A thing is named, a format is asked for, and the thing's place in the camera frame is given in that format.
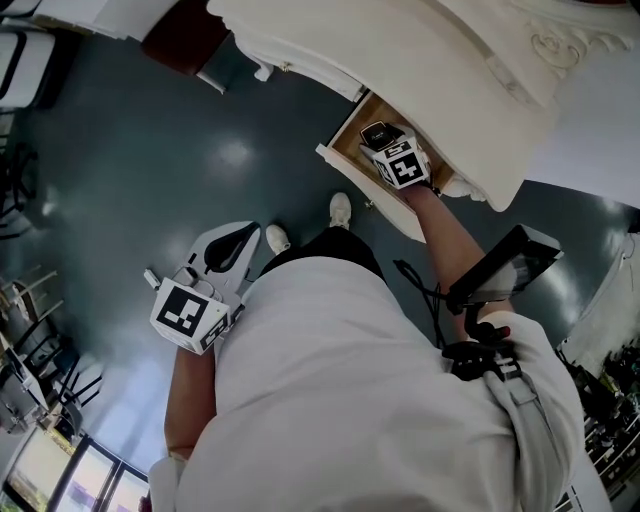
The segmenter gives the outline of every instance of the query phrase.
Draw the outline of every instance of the open drawer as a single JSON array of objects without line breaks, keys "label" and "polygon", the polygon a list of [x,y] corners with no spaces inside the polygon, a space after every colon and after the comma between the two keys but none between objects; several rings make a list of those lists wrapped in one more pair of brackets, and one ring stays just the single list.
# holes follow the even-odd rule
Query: open drawer
[{"label": "open drawer", "polygon": [[[327,146],[316,151],[325,161],[349,178],[373,202],[389,222],[409,238],[424,243],[424,236],[413,210],[379,175],[376,167],[360,151],[360,130],[376,121],[411,126],[402,115],[373,92],[367,93]],[[418,142],[431,160],[434,185],[444,191],[453,170],[416,131]]]}]

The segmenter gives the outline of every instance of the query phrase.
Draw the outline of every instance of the cable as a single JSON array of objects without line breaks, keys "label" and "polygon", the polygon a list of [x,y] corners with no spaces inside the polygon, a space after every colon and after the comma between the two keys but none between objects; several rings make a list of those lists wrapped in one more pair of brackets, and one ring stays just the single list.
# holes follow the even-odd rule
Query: cable
[{"label": "cable", "polygon": [[440,329],[440,301],[443,299],[446,300],[447,296],[441,293],[440,283],[436,285],[435,291],[428,290],[424,287],[422,279],[418,273],[411,265],[409,265],[409,263],[404,260],[393,260],[393,263],[397,267],[398,271],[422,294],[422,298],[427,303],[427,308],[429,309],[429,313],[431,313],[431,318],[433,319],[433,330],[436,334],[436,347],[442,350],[445,347],[446,342],[444,334],[442,334],[442,330]]}]

